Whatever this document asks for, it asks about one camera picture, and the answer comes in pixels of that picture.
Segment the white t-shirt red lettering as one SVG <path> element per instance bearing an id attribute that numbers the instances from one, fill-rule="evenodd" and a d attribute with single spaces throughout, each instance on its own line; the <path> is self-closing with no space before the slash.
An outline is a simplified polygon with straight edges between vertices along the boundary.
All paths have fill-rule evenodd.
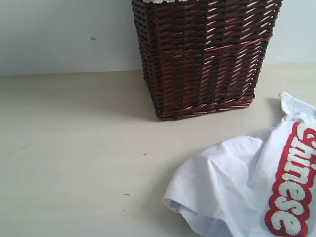
<path id="1" fill-rule="evenodd" d="M 263 134 L 219 142 L 185 161 L 162 199 L 203 237 L 316 234 L 316 109 L 286 92 Z"/>

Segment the dark brown wicker basket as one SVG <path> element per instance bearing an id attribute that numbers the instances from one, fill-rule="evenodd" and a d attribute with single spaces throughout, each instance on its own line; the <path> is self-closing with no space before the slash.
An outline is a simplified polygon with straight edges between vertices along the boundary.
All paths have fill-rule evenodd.
<path id="1" fill-rule="evenodd" d="M 282 2 L 132 2 L 156 116 L 179 120 L 247 108 Z"/>

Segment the white lace basket liner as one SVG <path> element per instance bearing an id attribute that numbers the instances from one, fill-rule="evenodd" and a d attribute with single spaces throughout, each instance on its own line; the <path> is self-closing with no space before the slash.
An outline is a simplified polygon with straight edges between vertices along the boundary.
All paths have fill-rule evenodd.
<path id="1" fill-rule="evenodd" d="M 154 3 L 154 4 L 162 4 L 162 3 L 174 3 L 174 2 L 183 2 L 188 0 L 142 0 L 145 3 Z"/>

